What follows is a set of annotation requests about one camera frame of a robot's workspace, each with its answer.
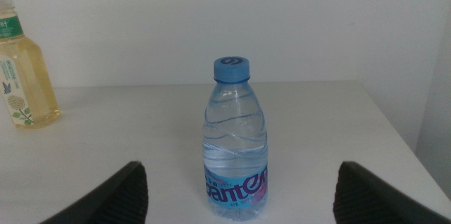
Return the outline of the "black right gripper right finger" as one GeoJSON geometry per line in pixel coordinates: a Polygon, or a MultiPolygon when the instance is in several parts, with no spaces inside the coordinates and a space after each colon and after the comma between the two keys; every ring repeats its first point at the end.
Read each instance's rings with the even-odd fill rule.
{"type": "Polygon", "coordinates": [[[340,165],[333,215],[337,224],[450,224],[354,161],[340,165]]]}

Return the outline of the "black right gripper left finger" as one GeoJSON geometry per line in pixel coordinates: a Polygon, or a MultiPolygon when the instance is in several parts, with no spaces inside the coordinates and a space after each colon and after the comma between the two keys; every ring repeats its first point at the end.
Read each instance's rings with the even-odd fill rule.
{"type": "Polygon", "coordinates": [[[100,186],[44,224],[144,224],[148,210],[145,167],[139,161],[123,166],[100,186]]]}

